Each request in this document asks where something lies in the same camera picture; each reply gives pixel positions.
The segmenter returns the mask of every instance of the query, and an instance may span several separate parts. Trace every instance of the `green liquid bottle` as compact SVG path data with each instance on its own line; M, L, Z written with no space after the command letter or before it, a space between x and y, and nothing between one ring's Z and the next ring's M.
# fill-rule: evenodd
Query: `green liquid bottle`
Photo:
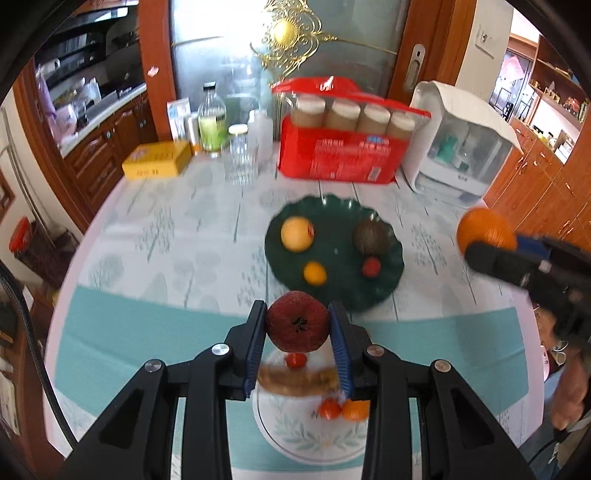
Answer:
M226 104L216 93L216 82L205 83L203 93L205 100L197 110L201 147L211 157L218 157L228 135Z

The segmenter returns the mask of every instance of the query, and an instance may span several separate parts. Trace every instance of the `bread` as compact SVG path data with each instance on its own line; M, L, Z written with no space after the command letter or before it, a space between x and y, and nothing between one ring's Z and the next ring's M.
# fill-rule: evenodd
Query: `bread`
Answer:
M290 370L282 365L261 365L258 381L270 393L287 397L326 395L339 388L336 367Z

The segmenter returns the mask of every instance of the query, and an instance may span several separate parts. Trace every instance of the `glass bottle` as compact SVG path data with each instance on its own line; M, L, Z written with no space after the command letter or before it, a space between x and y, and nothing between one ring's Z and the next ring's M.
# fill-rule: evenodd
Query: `glass bottle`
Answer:
M258 177L258 144L252 137L249 141L247 132L245 124L232 125L228 129L230 137L222 150L226 181L234 185L247 185Z
M226 104L216 93L216 82L203 85L205 100L197 110L199 137L205 153L218 157L227 135Z

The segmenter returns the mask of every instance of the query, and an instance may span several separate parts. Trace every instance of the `shelf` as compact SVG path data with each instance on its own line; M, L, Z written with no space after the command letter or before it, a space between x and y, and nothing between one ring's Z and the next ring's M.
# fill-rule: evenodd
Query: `shelf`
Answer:
M578 91L581 95L581 98L578 98L577 100L581 101L581 100L585 100L587 98L587 94L585 93L583 88L579 84L573 82L573 80L568 75L565 75L564 73L559 71L555 66L551 65L550 63L548 63L544 60L540 60L540 59L537 59L535 61L535 63L542 65L547 70L554 72L554 74L557 75L559 81L566 82L570 86L570 88L574 89L575 91Z
M554 100L552 100L552 98L550 98L548 95L546 95L544 92L542 92L542 90L540 90L539 88L534 87L532 84L530 84L530 87L532 87L535 90L535 92L538 94L538 96L543 101L545 101L548 105L550 105L554 110L556 110L565 119L567 119L568 122L573 127L575 127L579 132L581 131L581 129L583 128L583 124L581 122L579 122L579 120L577 120L577 118L572 113L570 113L566 108L564 108L558 102L555 102Z

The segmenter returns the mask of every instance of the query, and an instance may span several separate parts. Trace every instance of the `door handle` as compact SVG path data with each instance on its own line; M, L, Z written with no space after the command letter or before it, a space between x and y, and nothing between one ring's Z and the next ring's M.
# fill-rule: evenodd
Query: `door handle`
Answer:
M402 89L405 92L412 92L418 83L418 75L421 72L423 61L425 60L425 46L417 43L413 48L413 53L408 63L406 77Z

